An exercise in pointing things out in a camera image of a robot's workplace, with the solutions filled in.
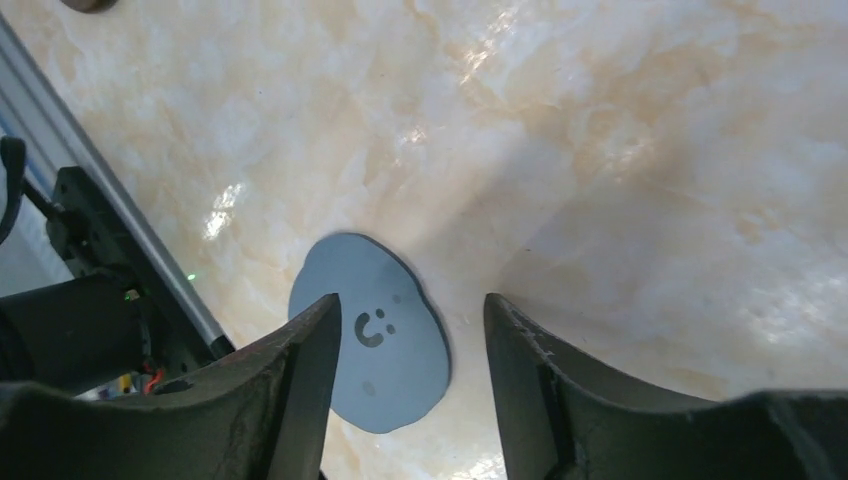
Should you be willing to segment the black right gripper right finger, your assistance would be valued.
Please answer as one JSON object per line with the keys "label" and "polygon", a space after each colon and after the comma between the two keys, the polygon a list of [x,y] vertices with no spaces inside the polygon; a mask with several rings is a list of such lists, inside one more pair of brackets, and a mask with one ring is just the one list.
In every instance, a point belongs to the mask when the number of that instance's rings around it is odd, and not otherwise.
{"label": "black right gripper right finger", "polygon": [[486,348],[511,479],[843,479],[847,395],[765,390],[714,402],[637,379],[503,296]]}

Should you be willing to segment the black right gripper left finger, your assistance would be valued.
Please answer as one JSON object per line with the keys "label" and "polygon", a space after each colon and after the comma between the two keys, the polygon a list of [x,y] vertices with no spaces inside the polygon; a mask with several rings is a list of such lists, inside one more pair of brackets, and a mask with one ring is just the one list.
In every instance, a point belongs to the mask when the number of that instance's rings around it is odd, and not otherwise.
{"label": "black right gripper left finger", "polygon": [[318,479],[341,340],[328,294],[148,395],[1,388],[5,479]]}

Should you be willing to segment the grey smiley silicone coaster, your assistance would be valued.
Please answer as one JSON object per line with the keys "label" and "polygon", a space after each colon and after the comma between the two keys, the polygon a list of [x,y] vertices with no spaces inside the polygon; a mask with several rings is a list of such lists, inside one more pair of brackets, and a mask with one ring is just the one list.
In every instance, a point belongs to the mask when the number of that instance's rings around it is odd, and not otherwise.
{"label": "grey smiley silicone coaster", "polygon": [[341,303],[342,330],[332,410],[374,434],[426,416],[448,389],[451,354],[413,271],[364,235],[335,233],[307,253],[293,282],[289,315],[331,293]]}

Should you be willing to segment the walnut grooved round coaster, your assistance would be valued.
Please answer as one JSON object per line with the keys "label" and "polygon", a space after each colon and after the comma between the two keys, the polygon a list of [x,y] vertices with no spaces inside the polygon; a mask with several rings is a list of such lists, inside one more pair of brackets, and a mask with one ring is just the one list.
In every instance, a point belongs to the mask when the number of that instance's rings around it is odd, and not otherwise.
{"label": "walnut grooved round coaster", "polygon": [[117,0],[61,0],[61,3],[79,13],[96,14],[110,9]]}

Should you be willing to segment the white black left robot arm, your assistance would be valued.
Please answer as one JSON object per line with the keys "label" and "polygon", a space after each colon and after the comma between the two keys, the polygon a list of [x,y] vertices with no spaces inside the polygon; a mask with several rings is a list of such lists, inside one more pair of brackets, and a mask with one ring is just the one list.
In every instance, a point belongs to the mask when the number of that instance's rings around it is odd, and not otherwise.
{"label": "white black left robot arm", "polygon": [[49,245],[71,279],[1,300],[1,379],[35,381],[73,395],[136,372],[149,393],[165,379],[233,352],[205,337],[167,287],[113,205],[80,167],[58,172],[45,197],[25,177],[23,140],[1,139],[7,239],[22,205],[45,217]]}

